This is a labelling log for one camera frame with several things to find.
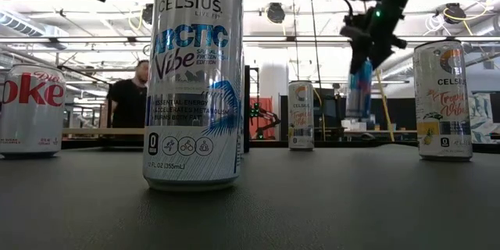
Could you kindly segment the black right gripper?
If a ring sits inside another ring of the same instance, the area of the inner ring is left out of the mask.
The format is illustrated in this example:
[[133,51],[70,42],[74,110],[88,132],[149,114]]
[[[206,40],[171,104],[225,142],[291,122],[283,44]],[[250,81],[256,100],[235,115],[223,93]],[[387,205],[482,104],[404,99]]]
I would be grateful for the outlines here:
[[407,2],[408,0],[379,0],[377,2],[367,27],[371,38],[357,37],[350,41],[352,48],[350,74],[356,74],[369,56],[375,70],[392,55],[390,45],[374,45],[373,47],[372,45],[373,42],[376,44],[392,43],[395,27],[403,18],[402,11]]

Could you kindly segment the blue silver Red Bull can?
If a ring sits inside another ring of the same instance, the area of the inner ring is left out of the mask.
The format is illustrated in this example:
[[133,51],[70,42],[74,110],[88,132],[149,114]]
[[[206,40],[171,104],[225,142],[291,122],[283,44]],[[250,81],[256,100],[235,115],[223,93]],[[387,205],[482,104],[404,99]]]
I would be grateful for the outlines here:
[[372,72],[372,63],[367,59],[356,73],[349,75],[345,110],[348,119],[366,120],[370,117]]

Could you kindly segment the Celsius Tropical Vibe can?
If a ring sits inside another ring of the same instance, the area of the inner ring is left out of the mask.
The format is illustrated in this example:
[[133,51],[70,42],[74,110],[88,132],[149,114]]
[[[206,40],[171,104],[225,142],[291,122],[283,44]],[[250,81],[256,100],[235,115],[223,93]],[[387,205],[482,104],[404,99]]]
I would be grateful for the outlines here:
[[462,42],[446,38],[419,45],[412,62],[420,157],[468,162],[473,145]]
[[288,85],[288,147],[292,151],[314,149],[313,84],[309,80]]

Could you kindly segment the Celsius Arctic Vibe can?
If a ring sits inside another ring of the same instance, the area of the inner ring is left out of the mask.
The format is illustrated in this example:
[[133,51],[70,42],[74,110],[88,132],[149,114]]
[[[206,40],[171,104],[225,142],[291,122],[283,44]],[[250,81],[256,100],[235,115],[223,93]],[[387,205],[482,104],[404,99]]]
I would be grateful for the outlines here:
[[158,191],[209,191],[240,173],[243,0],[155,0],[142,173]]

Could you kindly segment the silver Diet Coke can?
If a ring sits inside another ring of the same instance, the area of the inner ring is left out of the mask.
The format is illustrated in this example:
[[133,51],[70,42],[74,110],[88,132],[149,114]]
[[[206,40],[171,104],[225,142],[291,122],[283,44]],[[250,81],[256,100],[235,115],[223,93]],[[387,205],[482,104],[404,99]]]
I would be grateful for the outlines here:
[[0,155],[51,158],[60,151],[66,81],[50,66],[17,64],[5,76],[0,112]]

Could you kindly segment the black partition panel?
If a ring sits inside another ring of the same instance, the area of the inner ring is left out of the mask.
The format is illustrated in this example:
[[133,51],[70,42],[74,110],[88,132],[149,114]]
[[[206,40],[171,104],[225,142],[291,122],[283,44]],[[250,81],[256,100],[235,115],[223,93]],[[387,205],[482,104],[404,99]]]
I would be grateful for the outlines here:
[[[396,125],[397,129],[404,127],[406,130],[416,129],[416,105],[414,98],[388,98],[387,112],[390,121]],[[382,130],[387,129],[387,119],[385,116],[383,101],[380,98],[371,100],[370,113],[375,115],[375,124],[380,125]]]

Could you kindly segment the black monitor screen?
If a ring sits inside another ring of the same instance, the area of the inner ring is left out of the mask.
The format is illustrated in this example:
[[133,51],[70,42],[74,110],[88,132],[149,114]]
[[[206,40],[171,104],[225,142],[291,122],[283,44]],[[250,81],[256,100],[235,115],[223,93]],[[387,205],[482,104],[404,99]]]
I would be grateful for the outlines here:
[[340,127],[345,118],[345,97],[334,92],[333,89],[314,88],[313,117],[315,128]]

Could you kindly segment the wooden background workbench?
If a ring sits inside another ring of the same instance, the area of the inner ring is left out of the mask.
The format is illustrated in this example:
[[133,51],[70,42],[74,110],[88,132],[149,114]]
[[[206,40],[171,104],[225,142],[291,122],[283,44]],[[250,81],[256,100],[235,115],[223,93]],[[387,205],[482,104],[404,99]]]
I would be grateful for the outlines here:
[[316,127],[313,133],[316,141],[413,141],[415,130],[347,130],[343,127]]

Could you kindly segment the white round column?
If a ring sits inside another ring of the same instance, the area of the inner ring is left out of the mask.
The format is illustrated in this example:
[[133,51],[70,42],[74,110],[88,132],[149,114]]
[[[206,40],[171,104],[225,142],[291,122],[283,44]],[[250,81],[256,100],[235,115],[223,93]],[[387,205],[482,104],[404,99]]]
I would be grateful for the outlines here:
[[273,99],[272,113],[280,120],[280,97],[288,95],[288,78],[288,64],[285,61],[267,61],[259,66],[259,97]]

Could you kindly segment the person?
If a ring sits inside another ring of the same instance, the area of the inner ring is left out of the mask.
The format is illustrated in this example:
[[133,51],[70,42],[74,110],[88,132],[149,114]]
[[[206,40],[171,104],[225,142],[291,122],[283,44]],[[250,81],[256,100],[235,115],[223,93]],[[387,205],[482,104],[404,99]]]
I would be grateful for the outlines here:
[[113,128],[142,128],[145,124],[149,61],[137,63],[133,78],[119,80],[107,94],[111,99]]

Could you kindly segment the marbled patterned panel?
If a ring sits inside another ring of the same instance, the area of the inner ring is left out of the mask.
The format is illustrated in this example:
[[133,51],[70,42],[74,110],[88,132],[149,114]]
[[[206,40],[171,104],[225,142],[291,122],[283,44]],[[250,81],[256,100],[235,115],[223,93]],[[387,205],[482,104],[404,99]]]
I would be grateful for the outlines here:
[[490,144],[493,122],[490,93],[475,93],[469,96],[470,129],[473,143]]

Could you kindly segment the black table mat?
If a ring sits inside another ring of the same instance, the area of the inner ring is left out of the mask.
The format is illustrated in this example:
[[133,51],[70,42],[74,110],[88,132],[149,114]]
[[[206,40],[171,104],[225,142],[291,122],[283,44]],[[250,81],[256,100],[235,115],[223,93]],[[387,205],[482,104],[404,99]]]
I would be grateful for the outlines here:
[[500,250],[500,155],[254,148],[223,191],[148,188],[142,154],[0,160],[0,250]]

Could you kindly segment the silver ventilation duct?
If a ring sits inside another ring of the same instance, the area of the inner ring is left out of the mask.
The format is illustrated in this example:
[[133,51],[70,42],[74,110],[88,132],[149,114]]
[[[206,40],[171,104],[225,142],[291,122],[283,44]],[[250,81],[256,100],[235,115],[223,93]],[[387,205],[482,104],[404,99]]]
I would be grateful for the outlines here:
[[0,43],[1,44],[40,44],[45,47],[64,50],[67,43],[59,38],[68,33],[63,29],[39,23],[9,10],[0,9]]

